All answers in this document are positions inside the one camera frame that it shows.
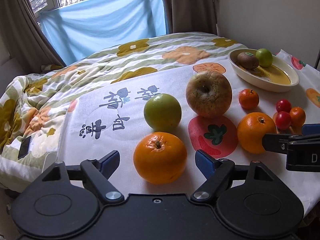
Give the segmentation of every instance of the green apple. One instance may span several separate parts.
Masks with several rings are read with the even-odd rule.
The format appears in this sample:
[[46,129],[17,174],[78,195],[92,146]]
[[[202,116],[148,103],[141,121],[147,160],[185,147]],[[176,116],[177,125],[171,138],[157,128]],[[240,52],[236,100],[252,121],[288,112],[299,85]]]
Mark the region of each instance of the green apple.
[[178,100],[168,94],[159,94],[148,100],[143,109],[147,124],[159,132],[167,132],[181,121],[182,110]]
[[256,52],[256,57],[259,60],[259,65],[261,67],[270,67],[273,61],[272,54],[267,49],[258,49]]

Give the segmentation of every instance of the brown curtain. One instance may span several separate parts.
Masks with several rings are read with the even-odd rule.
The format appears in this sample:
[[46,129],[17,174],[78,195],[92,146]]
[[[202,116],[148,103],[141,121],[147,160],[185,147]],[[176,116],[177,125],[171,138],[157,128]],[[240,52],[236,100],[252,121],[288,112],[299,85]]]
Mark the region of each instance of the brown curtain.
[[41,65],[65,66],[39,28],[29,0],[0,0],[0,33],[27,73],[40,73]]
[[170,33],[217,34],[213,0],[164,0]]

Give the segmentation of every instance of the plate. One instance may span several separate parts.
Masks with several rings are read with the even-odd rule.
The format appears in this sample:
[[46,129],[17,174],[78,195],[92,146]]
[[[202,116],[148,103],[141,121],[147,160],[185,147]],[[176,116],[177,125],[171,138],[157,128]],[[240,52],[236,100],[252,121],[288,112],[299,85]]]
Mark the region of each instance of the plate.
[[248,70],[238,62],[238,55],[241,52],[250,52],[256,55],[256,49],[235,49],[228,54],[233,70],[236,74],[248,83],[264,90],[272,92],[287,92],[298,85],[300,78],[297,72],[282,59],[273,56],[270,67],[258,66],[256,69]]

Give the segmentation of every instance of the floral bedding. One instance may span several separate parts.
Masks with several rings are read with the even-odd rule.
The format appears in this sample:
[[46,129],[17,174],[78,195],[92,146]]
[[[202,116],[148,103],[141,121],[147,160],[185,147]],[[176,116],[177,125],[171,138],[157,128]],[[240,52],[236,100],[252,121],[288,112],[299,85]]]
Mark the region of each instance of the floral bedding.
[[[21,192],[42,172],[47,155],[58,151],[65,115],[79,96],[128,78],[227,59],[240,48],[246,47],[213,34],[175,33],[104,49],[47,74],[16,77],[0,99],[0,186]],[[28,136],[29,152],[18,160]]]

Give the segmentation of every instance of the screw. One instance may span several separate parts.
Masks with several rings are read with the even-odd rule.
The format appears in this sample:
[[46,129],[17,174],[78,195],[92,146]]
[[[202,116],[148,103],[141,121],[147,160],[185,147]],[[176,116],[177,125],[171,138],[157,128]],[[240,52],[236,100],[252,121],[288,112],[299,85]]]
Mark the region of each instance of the screw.
[[106,198],[110,200],[121,198],[121,196],[122,196],[121,193],[117,191],[110,191],[106,194]]
[[206,198],[208,198],[210,195],[209,195],[208,192],[198,191],[198,192],[194,193],[193,196],[194,196],[196,199],[206,199]]
[[162,202],[162,200],[160,199],[160,198],[155,198],[154,200],[153,200],[153,203],[156,203],[156,204],[159,204],[159,203],[161,203]]

